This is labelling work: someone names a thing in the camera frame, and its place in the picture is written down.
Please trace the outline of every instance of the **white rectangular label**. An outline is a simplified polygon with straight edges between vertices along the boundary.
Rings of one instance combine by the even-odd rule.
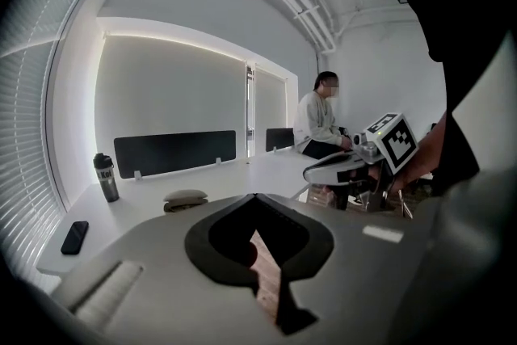
[[[374,225],[367,225],[363,229],[363,234],[373,238],[379,238],[386,242],[399,243],[404,236],[404,233],[398,230],[387,229],[385,227],[377,227]]]

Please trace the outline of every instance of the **black pants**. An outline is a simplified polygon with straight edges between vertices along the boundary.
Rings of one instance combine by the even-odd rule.
[[[339,145],[311,140],[302,153],[308,155],[309,157],[316,158],[317,160],[321,160],[322,158],[338,153],[339,151],[343,151],[343,148],[341,148]]]

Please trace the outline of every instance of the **person in black clothing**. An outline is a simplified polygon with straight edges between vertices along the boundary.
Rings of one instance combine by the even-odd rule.
[[[511,28],[511,2],[408,0],[422,26],[430,58],[443,62],[447,111],[399,173],[393,191],[438,167],[434,190],[439,195],[479,171],[453,112],[483,74]]]

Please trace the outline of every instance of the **phone screen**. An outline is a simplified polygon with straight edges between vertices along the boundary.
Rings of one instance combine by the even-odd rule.
[[[63,255],[77,255],[81,251],[87,230],[87,221],[75,221],[66,235],[63,246],[61,246],[61,253]]]

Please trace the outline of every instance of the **white table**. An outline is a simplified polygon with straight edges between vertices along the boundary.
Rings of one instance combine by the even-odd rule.
[[[36,268],[47,275],[64,276],[80,262],[96,256],[134,226],[161,216],[163,197],[175,190],[197,189],[214,201],[248,193],[298,197],[308,186],[303,170],[316,160],[282,149],[219,166],[206,166],[155,177],[119,180],[120,198],[108,203],[98,184],[89,186],[65,215],[48,240]],[[75,221],[88,221],[90,228],[79,255],[63,255],[61,245]]]

